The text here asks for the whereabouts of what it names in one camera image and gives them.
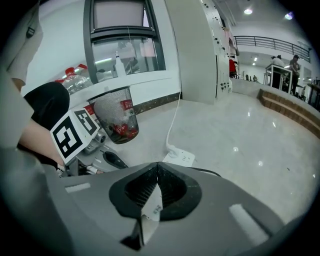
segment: black vent grille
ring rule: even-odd
[[[157,165],[130,181],[125,186],[125,194],[142,208],[148,201],[157,183],[162,194],[163,208],[180,200],[187,191],[185,182],[182,179]]]
[[[202,192],[198,182],[183,170],[177,171],[174,165],[162,162],[150,163],[116,181],[109,190],[109,198],[120,215],[140,220],[141,210],[157,184],[163,206],[160,221],[182,219],[200,202]]]

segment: wooden step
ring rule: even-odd
[[[274,93],[261,90],[259,100],[266,108],[277,111],[280,114],[302,125],[320,139],[320,119],[303,107]]]

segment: power strip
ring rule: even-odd
[[[163,159],[163,162],[178,166],[192,167],[192,164],[195,160],[194,154],[188,151],[184,151],[180,148],[176,148],[176,152],[178,153],[177,157],[171,157],[168,153]]]

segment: wire mesh trash can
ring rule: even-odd
[[[116,144],[131,141],[139,133],[130,87],[104,92],[88,99],[102,128]]]

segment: railing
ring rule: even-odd
[[[297,54],[301,59],[310,63],[309,52],[311,48],[305,49],[290,42],[263,36],[237,35],[234,38],[237,46],[266,47],[292,55]]]

